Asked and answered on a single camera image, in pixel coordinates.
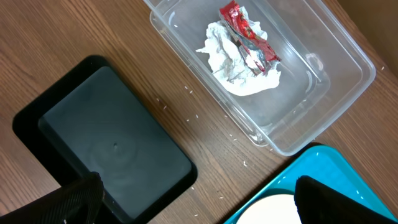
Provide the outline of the white napkin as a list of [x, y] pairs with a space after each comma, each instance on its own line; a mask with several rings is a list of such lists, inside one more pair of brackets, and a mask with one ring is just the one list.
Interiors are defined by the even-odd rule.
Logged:
[[[268, 39], [267, 32], [261, 29], [261, 23], [254, 23], [252, 28], [255, 32]], [[209, 55], [208, 64], [213, 76], [234, 95], [248, 96], [279, 85], [281, 71], [277, 68], [270, 70], [267, 75], [255, 76], [221, 19], [208, 24], [205, 46], [196, 51]]]

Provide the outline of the large white plate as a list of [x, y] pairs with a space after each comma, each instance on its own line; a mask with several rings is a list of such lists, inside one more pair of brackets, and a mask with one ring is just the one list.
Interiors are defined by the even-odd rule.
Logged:
[[277, 194], [264, 197], [250, 205], [237, 224], [301, 224], [294, 196]]

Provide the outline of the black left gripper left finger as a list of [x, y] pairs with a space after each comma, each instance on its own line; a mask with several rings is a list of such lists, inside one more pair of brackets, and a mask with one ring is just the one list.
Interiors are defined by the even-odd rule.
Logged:
[[1, 223], [94, 223], [104, 199], [99, 173], [91, 172], [49, 194], [1, 216]]

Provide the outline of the red snack wrapper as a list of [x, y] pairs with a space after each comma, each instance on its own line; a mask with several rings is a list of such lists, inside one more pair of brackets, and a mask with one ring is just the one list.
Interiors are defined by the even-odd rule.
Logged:
[[259, 35], [252, 28], [255, 23], [249, 20], [244, 6], [236, 1], [231, 1], [219, 9], [220, 19], [235, 41], [242, 58], [255, 76], [267, 75], [270, 70], [277, 68], [280, 57], [269, 45], [266, 38]]

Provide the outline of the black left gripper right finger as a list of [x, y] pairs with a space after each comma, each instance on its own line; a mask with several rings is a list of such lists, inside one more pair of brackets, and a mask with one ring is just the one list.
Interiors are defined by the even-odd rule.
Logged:
[[302, 224], [397, 224], [306, 175], [296, 181], [294, 202]]

